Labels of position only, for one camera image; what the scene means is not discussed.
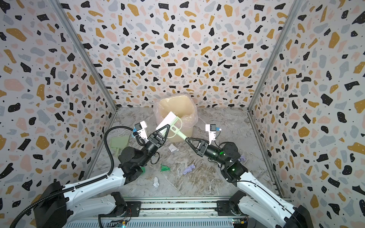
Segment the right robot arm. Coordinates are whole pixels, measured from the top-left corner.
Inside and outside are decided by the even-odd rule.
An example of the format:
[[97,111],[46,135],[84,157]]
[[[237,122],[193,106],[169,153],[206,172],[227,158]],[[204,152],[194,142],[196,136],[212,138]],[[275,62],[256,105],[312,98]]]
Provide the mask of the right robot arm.
[[264,186],[239,161],[239,149],[233,142],[223,142],[218,147],[207,140],[186,138],[194,152],[221,165],[224,179],[239,188],[230,198],[234,214],[246,214],[267,228],[311,228],[309,211],[302,205],[295,207]]

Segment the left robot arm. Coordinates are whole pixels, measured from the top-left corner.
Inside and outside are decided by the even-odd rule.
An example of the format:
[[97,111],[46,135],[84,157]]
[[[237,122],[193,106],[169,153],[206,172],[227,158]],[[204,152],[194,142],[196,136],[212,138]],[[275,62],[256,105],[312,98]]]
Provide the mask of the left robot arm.
[[151,133],[143,148],[126,147],[118,159],[120,164],[108,173],[78,183],[49,185],[34,208],[38,228],[61,228],[67,223],[93,216],[131,215],[132,210],[118,189],[135,181],[142,168],[166,142],[170,125]]

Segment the green dustpan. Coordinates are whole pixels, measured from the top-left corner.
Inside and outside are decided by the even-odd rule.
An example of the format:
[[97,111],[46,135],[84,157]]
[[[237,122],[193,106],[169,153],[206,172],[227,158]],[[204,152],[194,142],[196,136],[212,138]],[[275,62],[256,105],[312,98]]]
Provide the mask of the green dustpan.
[[115,151],[114,156],[117,158],[121,151],[128,146],[129,136],[112,137],[110,141],[110,148]]

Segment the green hand brush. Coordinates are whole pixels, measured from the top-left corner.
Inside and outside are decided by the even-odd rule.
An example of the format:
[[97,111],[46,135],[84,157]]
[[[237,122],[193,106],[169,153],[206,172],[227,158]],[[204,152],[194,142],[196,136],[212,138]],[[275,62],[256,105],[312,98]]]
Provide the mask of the green hand brush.
[[166,124],[170,125],[167,139],[172,143],[182,142],[187,137],[191,137],[193,135],[193,128],[186,128],[187,124],[183,123],[182,119],[176,116],[173,112],[168,113],[168,115],[157,126],[156,130]]

